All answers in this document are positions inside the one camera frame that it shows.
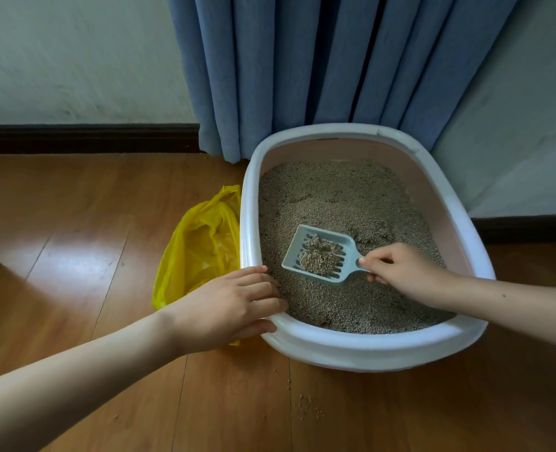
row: white wall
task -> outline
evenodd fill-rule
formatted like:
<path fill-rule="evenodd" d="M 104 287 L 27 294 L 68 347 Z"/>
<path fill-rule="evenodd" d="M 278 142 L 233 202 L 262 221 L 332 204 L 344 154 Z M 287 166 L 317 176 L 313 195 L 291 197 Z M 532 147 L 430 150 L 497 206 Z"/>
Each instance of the white wall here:
<path fill-rule="evenodd" d="M 473 217 L 556 214 L 556 0 L 521 0 L 433 153 Z"/>
<path fill-rule="evenodd" d="M 0 123 L 195 122 L 166 0 L 0 0 Z"/>

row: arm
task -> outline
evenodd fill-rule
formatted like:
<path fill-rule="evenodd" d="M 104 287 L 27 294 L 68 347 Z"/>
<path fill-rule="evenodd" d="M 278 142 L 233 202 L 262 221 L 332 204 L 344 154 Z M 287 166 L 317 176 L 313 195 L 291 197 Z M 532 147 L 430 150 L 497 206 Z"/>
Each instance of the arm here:
<path fill-rule="evenodd" d="M 445 309 L 556 344 L 556 288 L 460 276 L 403 243 L 373 250 L 360 260 L 368 280 L 391 284 L 430 307 Z"/>
<path fill-rule="evenodd" d="M 208 282 L 130 326 L 0 376 L 0 450 L 40 450 L 177 357 L 275 331 L 285 311 L 266 267 Z"/>

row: dark brown baseboard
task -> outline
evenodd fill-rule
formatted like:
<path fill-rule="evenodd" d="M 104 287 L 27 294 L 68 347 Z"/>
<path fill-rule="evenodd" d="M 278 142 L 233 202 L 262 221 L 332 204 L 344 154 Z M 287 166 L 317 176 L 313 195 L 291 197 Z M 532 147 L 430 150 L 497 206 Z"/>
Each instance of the dark brown baseboard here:
<path fill-rule="evenodd" d="M 0 153 L 200 153 L 199 124 L 0 125 Z"/>
<path fill-rule="evenodd" d="M 556 242 L 556 215 L 473 219 L 484 244 Z"/>

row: plastic bag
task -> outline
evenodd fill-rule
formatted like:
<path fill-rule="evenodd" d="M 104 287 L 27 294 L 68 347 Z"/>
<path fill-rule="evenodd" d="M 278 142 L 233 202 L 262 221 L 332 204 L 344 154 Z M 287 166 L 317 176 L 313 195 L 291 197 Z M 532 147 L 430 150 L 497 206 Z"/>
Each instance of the plastic bag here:
<path fill-rule="evenodd" d="M 224 186 L 211 200 L 184 214 L 157 270 L 156 309 L 240 268 L 240 203 L 240 186 Z"/>

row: litter box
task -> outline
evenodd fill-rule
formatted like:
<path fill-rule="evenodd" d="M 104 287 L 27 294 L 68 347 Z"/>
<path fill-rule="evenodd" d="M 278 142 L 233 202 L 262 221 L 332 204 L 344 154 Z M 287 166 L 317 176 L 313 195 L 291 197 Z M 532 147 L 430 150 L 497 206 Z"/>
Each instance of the litter box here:
<path fill-rule="evenodd" d="M 487 251 L 468 214 L 431 154 L 393 128 L 358 123 L 308 125 L 275 133 L 259 144 L 244 178 L 240 215 L 241 266 L 262 265 L 259 178 L 290 161 L 372 159 L 395 172 L 425 216 L 450 271 L 494 279 Z M 263 338 L 301 362 L 357 372 L 397 371 L 455 354 L 477 341 L 487 322 L 461 314 L 418 331 L 355 334 L 326 330 L 286 313 L 270 318 Z"/>

